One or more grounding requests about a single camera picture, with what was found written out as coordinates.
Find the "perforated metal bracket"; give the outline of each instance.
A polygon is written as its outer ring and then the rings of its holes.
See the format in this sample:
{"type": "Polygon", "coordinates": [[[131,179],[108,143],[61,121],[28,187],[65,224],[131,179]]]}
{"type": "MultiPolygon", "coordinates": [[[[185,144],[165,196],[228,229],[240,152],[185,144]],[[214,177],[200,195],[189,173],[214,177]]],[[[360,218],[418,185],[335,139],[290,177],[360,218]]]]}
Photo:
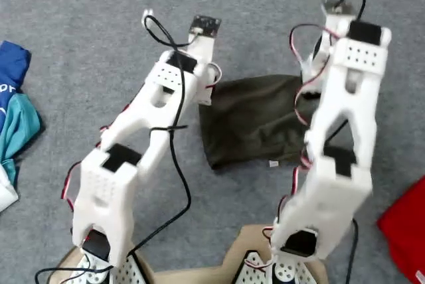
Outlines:
{"type": "MultiPolygon", "coordinates": [[[[264,263],[257,251],[247,251],[245,259],[254,265],[264,263]]],[[[300,261],[281,256],[277,262],[260,271],[246,265],[244,260],[232,284],[316,284],[307,266],[300,261]]]]}
{"type": "MultiPolygon", "coordinates": [[[[257,251],[247,251],[244,260],[247,259],[254,265],[261,265],[263,261],[257,251]]],[[[266,273],[247,266],[244,262],[240,264],[232,284],[266,284],[266,273]]]]}
{"type": "MultiPolygon", "coordinates": [[[[105,268],[104,265],[96,263],[96,259],[90,263],[83,256],[78,263],[77,267],[101,269],[105,268]]],[[[110,272],[104,273],[90,273],[82,271],[74,271],[69,277],[66,284],[151,284],[147,278],[143,268],[139,264],[137,257],[133,254],[129,255],[124,264],[119,269],[112,269],[110,272]]]]}

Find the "white plastic bracket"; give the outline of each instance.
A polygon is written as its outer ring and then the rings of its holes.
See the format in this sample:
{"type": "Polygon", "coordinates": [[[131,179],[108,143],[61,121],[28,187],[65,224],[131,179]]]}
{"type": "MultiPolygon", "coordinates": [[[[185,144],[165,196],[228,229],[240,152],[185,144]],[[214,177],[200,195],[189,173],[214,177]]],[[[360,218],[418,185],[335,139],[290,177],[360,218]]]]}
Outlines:
{"type": "MultiPolygon", "coordinates": [[[[341,21],[337,33],[346,36],[350,22],[341,21]]],[[[384,75],[391,31],[381,28],[379,45],[340,38],[331,49],[331,64],[324,79],[318,109],[305,134],[311,160],[307,178],[274,222],[271,246],[277,256],[300,261],[325,259],[351,225],[354,213],[372,192],[371,164],[377,125],[375,110],[384,75]],[[356,163],[351,176],[337,174],[335,159],[323,154],[328,130],[345,115],[353,132],[356,163]],[[288,238],[309,229],[317,234],[309,256],[281,251],[288,238]]]]}
{"type": "Polygon", "coordinates": [[[119,266],[131,249],[137,167],[123,163],[112,172],[102,167],[109,154],[93,149],[81,162],[81,187],[74,203],[72,242],[80,247],[90,229],[108,238],[109,262],[119,266]]]}
{"type": "MultiPolygon", "coordinates": [[[[341,10],[333,8],[335,1],[327,1],[322,4],[321,8],[325,15],[325,27],[330,31],[336,31],[340,22],[350,23],[355,19],[352,6],[343,4],[341,10]]],[[[306,83],[313,77],[316,77],[320,70],[323,68],[329,56],[329,49],[331,48],[331,39],[329,33],[323,31],[321,34],[321,42],[318,51],[313,51],[301,64],[301,76],[303,83],[306,83]]],[[[321,93],[323,87],[323,80],[326,77],[327,68],[323,71],[314,82],[302,88],[303,93],[321,93]]]]}
{"type": "MultiPolygon", "coordinates": [[[[152,14],[152,11],[145,11],[143,15],[152,14]]],[[[196,25],[193,25],[189,34],[189,41],[193,42],[186,51],[179,50],[179,55],[188,56],[189,62],[196,61],[192,70],[183,67],[185,96],[181,115],[194,101],[207,105],[211,103],[211,89],[206,86],[214,82],[215,72],[209,68],[209,63],[213,57],[214,38],[220,20],[198,16],[195,21],[200,25],[205,22],[210,24],[205,23],[207,31],[200,29],[200,35],[197,35],[196,25]]],[[[173,54],[172,50],[168,50],[161,55],[133,101],[103,131],[99,149],[94,149],[81,165],[80,192],[74,203],[72,241],[76,246],[81,246],[90,228],[105,234],[110,245],[109,262],[115,267],[124,262],[131,249],[134,228],[131,205],[137,177],[144,182],[155,170],[169,146],[169,132],[151,132],[149,147],[136,166],[124,162],[115,173],[111,173],[102,165],[109,157],[106,151],[137,130],[173,125],[181,103],[183,85],[181,71],[171,60],[173,54]]]]}

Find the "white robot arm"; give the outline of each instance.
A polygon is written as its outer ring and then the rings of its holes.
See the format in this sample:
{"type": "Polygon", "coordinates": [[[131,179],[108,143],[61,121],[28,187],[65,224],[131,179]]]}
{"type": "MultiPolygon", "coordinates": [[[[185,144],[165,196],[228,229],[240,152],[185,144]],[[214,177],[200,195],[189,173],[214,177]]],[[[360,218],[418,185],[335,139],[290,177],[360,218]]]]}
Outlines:
{"type": "Polygon", "coordinates": [[[170,130],[176,129],[173,124],[182,99],[180,64],[185,83],[181,113],[192,102],[211,104],[211,85],[220,78],[218,66],[211,61],[219,26],[219,19],[196,16],[187,49],[161,55],[132,102],[105,128],[98,148],[81,162],[72,241],[98,265],[119,267],[132,248],[135,190],[158,165],[169,145],[170,130]],[[144,154],[119,144],[143,127],[151,130],[144,154]]]}
{"type": "Polygon", "coordinates": [[[274,222],[270,245],[277,263],[326,258],[372,192],[375,109],[391,31],[343,18],[336,34],[339,39],[329,48],[330,64],[321,80],[319,107],[305,134],[311,167],[274,222]],[[353,132],[353,151],[325,144],[340,115],[353,132]]]}

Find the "wire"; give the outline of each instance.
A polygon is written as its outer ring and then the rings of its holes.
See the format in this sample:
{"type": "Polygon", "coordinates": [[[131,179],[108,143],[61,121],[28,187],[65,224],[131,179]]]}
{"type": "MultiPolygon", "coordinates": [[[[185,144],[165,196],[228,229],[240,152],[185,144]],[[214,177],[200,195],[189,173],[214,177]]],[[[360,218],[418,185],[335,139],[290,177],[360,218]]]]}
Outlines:
{"type": "Polygon", "coordinates": [[[299,55],[299,52],[297,51],[297,49],[295,48],[295,45],[294,45],[294,33],[300,27],[316,27],[318,29],[321,29],[321,30],[329,33],[332,37],[334,37],[336,39],[339,38],[339,36],[335,32],[329,30],[327,27],[323,27],[323,26],[315,24],[315,23],[300,23],[300,24],[297,24],[296,26],[294,26],[291,29],[290,35],[289,35],[290,49],[293,52],[293,54],[295,55],[295,57],[297,58],[297,61],[299,62],[300,65],[302,64],[303,59],[302,59],[301,55],[299,55]]]}
{"type": "Polygon", "coordinates": [[[353,244],[351,246],[350,258],[348,261],[347,276],[345,278],[345,284],[350,283],[351,271],[353,270],[354,256],[356,254],[357,243],[359,243],[359,225],[356,219],[353,219],[352,223],[354,226],[354,236],[353,236],[353,244]]]}
{"type": "Polygon", "coordinates": [[[268,240],[268,242],[270,243],[270,239],[271,237],[268,236],[267,234],[264,233],[264,231],[273,231],[273,226],[265,226],[264,228],[262,228],[261,233],[262,235],[268,240]]]}
{"type": "Polygon", "coordinates": [[[218,72],[218,76],[215,78],[215,81],[212,84],[205,86],[205,88],[212,88],[221,81],[221,78],[223,76],[223,71],[221,70],[220,66],[214,62],[208,63],[207,66],[213,67],[216,70],[216,72],[218,72]]]}
{"type": "Polygon", "coordinates": [[[253,264],[251,261],[248,261],[247,259],[244,260],[244,263],[247,266],[251,267],[252,269],[257,269],[258,271],[261,271],[261,272],[265,273],[264,269],[266,267],[271,266],[271,264],[274,263],[274,258],[270,259],[270,261],[268,261],[267,263],[262,264],[262,265],[260,265],[260,264],[253,264]]]}
{"type": "MultiPolygon", "coordinates": [[[[89,260],[89,258],[88,258],[88,256],[87,256],[87,254],[84,254],[84,256],[86,257],[86,259],[87,259],[87,261],[88,261],[88,269],[90,269],[90,260],[89,260]]],[[[79,278],[80,276],[83,276],[84,274],[86,274],[86,272],[87,271],[84,271],[84,272],[81,272],[80,274],[78,274],[78,275],[75,275],[74,277],[70,277],[69,279],[64,279],[62,282],[60,282],[59,284],[64,284],[64,283],[66,283],[67,281],[71,281],[71,280],[73,280],[73,279],[77,279],[77,278],[79,278]]]]}
{"type": "MultiPolygon", "coordinates": [[[[319,28],[319,29],[327,32],[329,34],[329,38],[331,38],[331,37],[334,37],[336,39],[339,38],[339,36],[336,33],[334,33],[333,31],[329,30],[326,27],[322,27],[321,25],[317,25],[317,24],[314,24],[314,23],[301,23],[301,24],[298,24],[298,25],[294,26],[292,28],[292,30],[290,31],[289,43],[290,43],[290,48],[291,48],[292,53],[297,58],[297,61],[298,61],[299,65],[301,65],[301,66],[303,64],[303,59],[302,59],[301,55],[299,54],[299,52],[297,51],[297,49],[295,48],[295,45],[294,45],[294,33],[295,33],[295,30],[298,29],[298,28],[300,28],[300,27],[317,27],[317,28],[319,28]]],[[[299,100],[299,97],[302,94],[302,90],[306,86],[308,86],[311,83],[313,83],[314,81],[316,81],[323,74],[323,72],[326,69],[327,63],[329,62],[329,59],[330,59],[330,55],[327,56],[326,61],[324,62],[321,70],[316,74],[316,76],[312,77],[307,82],[305,82],[304,84],[302,84],[301,87],[299,87],[299,89],[298,89],[298,91],[297,91],[297,93],[295,95],[295,99],[294,99],[294,111],[295,111],[295,114],[296,114],[299,122],[301,122],[305,126],[308,126],[309,124],[304,119],[304,117],[302,117],[301,114],[299,113],[299,111],[297,109],[297,102],[299,100]]]]}
{"type": "MultiPolygon", "coordinates": [[[[344,1],[345,0],[339,0],[338,2],[336,2],[336,4],[334,5],[334,8],[340,6],[342,3],[344,3],[344,1]]],[[[365,7],[366,7],[366,0],[362,0],[359,13],[357,13],[357,20],[361,19],[362,15],[363,15],[363,11],[365,10],[365,7]]]]}
{"type": "Polygon", "coordinates": [[[341,125],[325,140],[325,145],[328,145],[329,142],[334,138],[334,136],[338,135],[338,133],[348,124],[348,119],[344,120],[341,125]]]}
{"type": "Polygon", "coordinates": [[[89,268],[85,268],[85,267],[47,267],[46,269],[41,269],[39,271],[37,271],[34,275],[34,281],[35,284],[40,284],[39,282],[39,275],[42,273],[46,273],[46,272],[52,272],[52,271],[83,271],[83,272],[90,272],[90,273],[103,273],[103,272],[107,272],[109,270],[111,270],[114,266],[110,265],[108,267],[105,267],[104,269],[89,269],[89,268]]]}
{"type": "MultiPolygon", "coordinates": [[[[169,44],[173,48],[173,50],[175,52],[178,52],[179,49],[178,49],[177,44],[173,40],[173,37],[169,34],[169,32],[165,29],[165,27],[154,16],[147,15],[145,17],[145,20],[144,20],[144,26],[145,27],[147,26],[146,25],[146,20],[148,20],[148,19],[152,20],[158,26],[158,28],[161,30],[161,32],[167,37],[167,39],[169,41],[169,44]]],[[[148,28],[147,28],[147,31],[153,37],[153,39],[155,39],[156,41],[158,41],[161,44],[163,44],[163,42],[159,41],[160,39],[156,35],[154,35],[153,32],[150,32],[150,30],[148,28]]],[[[180,99],[179,107],[177,108],[177,113],[176,113],[176,116],[174,118],[174,122],[173,122],[172,127],[176,127],[177,126],[177,124],[179,122],[181,110],[183,109],[183,104],[185,103],[185,72],[183,71],[183,65],[181,63],[180,57],[178,55],[176,55],[176,57],[177,57],[177,63],[179,65],[180,75],[181,75],[181,99],[180,99]]],[[[168,221],[166,221],[164,224],[162,224],[160,227],[158,227],[155,231],[153,231],[152,233],[150,233],[150,235],[148,235],[144,240],[142,240],[141,242],[139,242],[133,249],[130,250],[130,252],[128,253],[128,255],[131,255],[132,253],[134,253],[135,251],[137,251],[139,248],[141,248],[142,246],[144,246],[151,238],[153,238],[154,236],[156,236],[160,231],[164,230],[167,226],[169,226],[174,221],[176,221],[177,219],[179,219],[191,207],[191,204],[192,204],[191,191],[189,189],[189,185],[187,184],[185,175],[181,171],[181,168],[180,168],[179,163],[177,161],[177,156],[175,154],[175,148],[174,148],[174,132],[175,132],[174,130],[170,130],[170,151],[171,151],[171,157],[173,159],[173,163],[174,163],[174,166],[175,166],[175,168],[177,170],[177,173],[180,176],[181,182],[183,183],[183,186],[185,187],[185,192],[186,192],[186,196],[187,196],[187,204],[184,207],[184,209],[182,209],[174,217],[172,217],[171,219],[169,219],[168,221]]]]}
{"type": "Polygon", "coordinates": [[[143,27],[146,29],[146,31],[149,33],[150,36],[153,37],[154,40],[156,40],[158,43],[165,45],[165,46],[169,46],[172,47],[173,49],[175,49],[177,51],[177,48],[179,47],[185,47],[188,46],[190,44],[192,44],[197,38],[198,38],[198,34],[195,35],[195,37],[188,43],[181,43],[181,44],[176,44],[173,40],[173,38],[171,37],[170,33],[165,29],[165,27],[152,15],[146,15],[145,18],[143,19],[143,27]],[[161,40],[158,36],[156,36],[156,34],[148,27],[148,25],[146,24],[147,19],[151,19],[156,25],[157,27],[161,30],[161,32],[168,38],[169,42],[165,42],[164,40],[161,40]]]}

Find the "gray carpet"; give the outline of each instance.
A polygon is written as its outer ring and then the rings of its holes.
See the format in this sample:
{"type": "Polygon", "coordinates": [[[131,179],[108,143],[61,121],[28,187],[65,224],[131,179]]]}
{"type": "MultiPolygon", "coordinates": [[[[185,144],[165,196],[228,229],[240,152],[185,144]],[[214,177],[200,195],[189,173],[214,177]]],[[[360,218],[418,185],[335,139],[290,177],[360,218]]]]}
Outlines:
{"type": "MultiPolygon", "coordinates": [[[[0,0],[0,38],[33,53],[24,90],[46,131],[21,156],[18,203],[0,215],[0,283],[32,283],[36,270],[56,265],[71,248],[72,215],[59,200],[68,167],[98,140],[98,128],[141,86],[164,48],[140,25],[145,7],[184,41],[194,14],[223,19],[214,60],[224,80],[297,74],[288,31],[300,22],[322,22],[320,0],[0,0]]],[[[364,18],[392,29],[382,83],[373,164],[374,196],[357,214],[360,240],[352,283],[407,283],[388,257],[377,218],[425,173],[423,59],[424,0],[368,0],[364,18]]],[[[317,33],[297,38],[308,52],[317,33]]],[[[193,192],[193,207],[146,245],[156,270],[219,264],[244,224],[270,223],[290,189],[291,165],[265,161],[214,173],[203,154],[197,108],[176,134],[178,157],[193,192]]],[[[348,131],[339,137],[346,143],[348,131]]],[[[135,135],[134,147],[147,135],[135,135]]],[[[135,203],[135,242],[185,204],[169,153],[135,203]]],[[[331,283],[343,283],[352,234],[329,256],[331,283]]]]}

